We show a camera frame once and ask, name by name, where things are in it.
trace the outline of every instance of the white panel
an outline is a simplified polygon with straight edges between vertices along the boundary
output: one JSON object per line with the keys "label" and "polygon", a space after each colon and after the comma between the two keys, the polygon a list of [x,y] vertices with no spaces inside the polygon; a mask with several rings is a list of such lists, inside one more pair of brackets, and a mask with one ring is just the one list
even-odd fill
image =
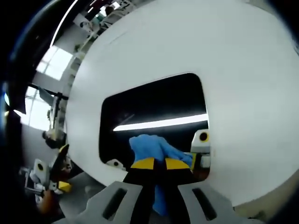
{"label": "white panel", "polygon": [[187,71],[206,98],[213,188],[236,206],[299,168],[299,57],[275,16],[236,0],[156,0],[105,31],[70,94],[71,158],[105,185],[121,181],[126,172],[99,159],[102,102]]}

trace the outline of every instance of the fluorescent light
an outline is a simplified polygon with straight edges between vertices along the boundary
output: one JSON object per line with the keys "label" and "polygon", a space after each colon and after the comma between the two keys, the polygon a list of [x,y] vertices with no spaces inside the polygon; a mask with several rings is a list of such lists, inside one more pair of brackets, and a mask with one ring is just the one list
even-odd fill
{"label": "fluorescent light", "polygon": [[4,94],[4,100],[5,100],[5,103],[7,105],[9,105],[9,98],[8,98],[8,95],[6,93]]}
{"label": "fluorescent light", "polygon": [[14,112],[15,112],[16,114],[18,114],[20,117],[22,117],[22,116],[25,115],[25,114],[23,114],[23,113],[21,113],[21,112],[19,112],[19,111],[17,111],[17,110],[14,110]]}
{"label": "fluorescent light", "polygon": [[183,124],[190,124],[190,123],[206,121],[207,119],[208,119],[208,116],[205,113],[205,114],[194,115],[194,116],[183,117],[183,118],[158,120],[158,121],[144,122],[144,123],[131,124],[131,125],[119,125],[115,129],[113,129],[113,131],[118,132],[118,131],[128,131],[128,130],[153,128],[153,127],[166,127],[166,126],[173,126],[173,125],[183,125]]}
{"label": "fluorescent light", "polygon": [[87,13],[90,13],[92,10],[93,10],[93,7],[91,7],[91,8],[87,11]]}
{"label": "fluorescent light", "polygon": [[50,44],[50,47],[52,47],[53,46],[53,44],[54,44],[54,41],[55,41],[55,39],[56,39],[56,36],[57,36],[57,33],[58,33],[58,31],[59,31],[59,29],[60,29],[60,27],[61,27],[61,25],[62,25],[62,23],[64,22],[64,20],[65,20],[65,18],[66,18],[66,16],[67,16],[67,14],[71,11],[71,9],[74,7],[74,5],[77,3],[77,1],[78,0],[74,0],[74,2],[71,4],[71,6],[69,7],[69,9],[66,11],[66,13],[64,14],[64,16],[62,17],[62,19],[61,19],[61,21],[60,21],[60,23],[59,23],[59,25],[58,25],[58,27],[57,27],[57,29],[56,29],[56,31],[55,31],[55,33],[54,33],[54,35],[53,35],[53,38],[52,38],[52,41],[51,41],[51,44]]}
{"label": "fluorescent light", "polygon": [[95,3],[96,2],[96,0],[94,0],[89,6],[91,6],[93,3]]}

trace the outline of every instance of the rectangular opening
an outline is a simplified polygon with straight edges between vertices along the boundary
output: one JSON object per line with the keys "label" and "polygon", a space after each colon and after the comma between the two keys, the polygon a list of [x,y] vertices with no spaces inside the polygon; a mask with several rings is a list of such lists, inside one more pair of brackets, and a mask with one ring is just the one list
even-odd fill
{"label": "rectangular opening", "polygon": [[199,77],[185,73],[167,77],[106,98],[102,105],[99,155],[103,163],[117,159],[131,167],[135,155],[129,139],[141,134],[163,137],[190,152],[197,130],[208,129]]}
{"label": "rectangular opening", "polygon": [[124,196],[126,195],[127,191],[125,189],[118,189],[117,192],[112,197],[111,201],[109,202],[108,206],[104,210],[103,217],[107,220],[113,220],[116,211],[118,210]]}
{"label": "rectangular opening", "polygon": [[206,219],[208,221],[215,219],[217,217],[217,214],[214,208],[212,207],[211,203],[207,199],[206,195],[199,188],[193,189],[192,191],[195,194],[198,202],[200,203],[200,206],[206,216]]}

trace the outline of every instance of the blue towel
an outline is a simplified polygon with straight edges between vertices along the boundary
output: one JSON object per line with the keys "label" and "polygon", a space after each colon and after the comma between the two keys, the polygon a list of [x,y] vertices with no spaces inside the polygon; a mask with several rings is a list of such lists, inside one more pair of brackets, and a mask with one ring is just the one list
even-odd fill
{"label": "blue towel", "polygon": [[[192,165],[192,155],[184,154],[182,151],[171,146],[164,138],[157,135],[142,134],[138,137],[130,138],[129,143],[135,153],[134,162],[154,157],[160,162],[163,162],[165,158],[173,158],[183,161],[189,167]],[[167,215],[164,192],[158,185],[155,188],[153,209],[161,216]]]}

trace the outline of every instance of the white curved surface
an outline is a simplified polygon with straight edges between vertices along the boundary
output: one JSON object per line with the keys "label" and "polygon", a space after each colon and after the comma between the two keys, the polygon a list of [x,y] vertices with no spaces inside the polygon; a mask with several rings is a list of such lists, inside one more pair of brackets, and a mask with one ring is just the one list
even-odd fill
{"label": "white curved surface", "polygon": [[102,102],[186,71],[203,85],[213,188],[236,206],[299,168],[299,57],[277,18],[236,0],[156,0],[101,35],[67,106],[71,159],[105,185],[121,181],[99,159]]}

